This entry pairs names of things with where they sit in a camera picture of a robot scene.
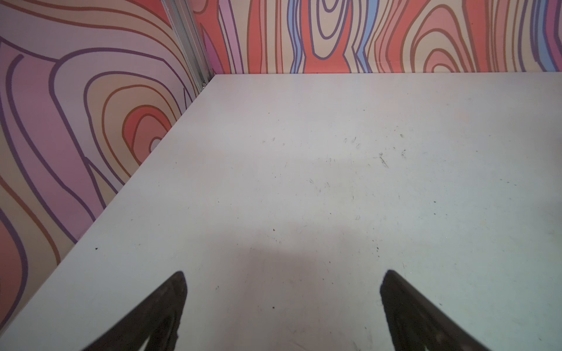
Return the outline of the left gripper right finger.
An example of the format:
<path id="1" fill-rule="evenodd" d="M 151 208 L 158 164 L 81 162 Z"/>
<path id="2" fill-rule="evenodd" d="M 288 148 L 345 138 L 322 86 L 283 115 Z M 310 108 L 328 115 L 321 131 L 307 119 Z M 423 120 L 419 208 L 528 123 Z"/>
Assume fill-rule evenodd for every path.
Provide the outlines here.
<path id="1" fill-rule="evenodd" d="M 396 350 L 487 350 L 398 272 L 388 270 L 381 300 Z"/>

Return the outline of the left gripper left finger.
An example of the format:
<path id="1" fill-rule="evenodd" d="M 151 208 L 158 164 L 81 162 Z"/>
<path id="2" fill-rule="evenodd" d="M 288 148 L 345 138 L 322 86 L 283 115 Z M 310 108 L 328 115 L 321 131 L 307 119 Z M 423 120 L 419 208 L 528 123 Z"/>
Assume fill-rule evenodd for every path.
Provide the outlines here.
<path id="1" fill-rule="evenodd" d="M 182 271 L 172 274 L 86 350 L 174 350 L 188 294 Z"/>

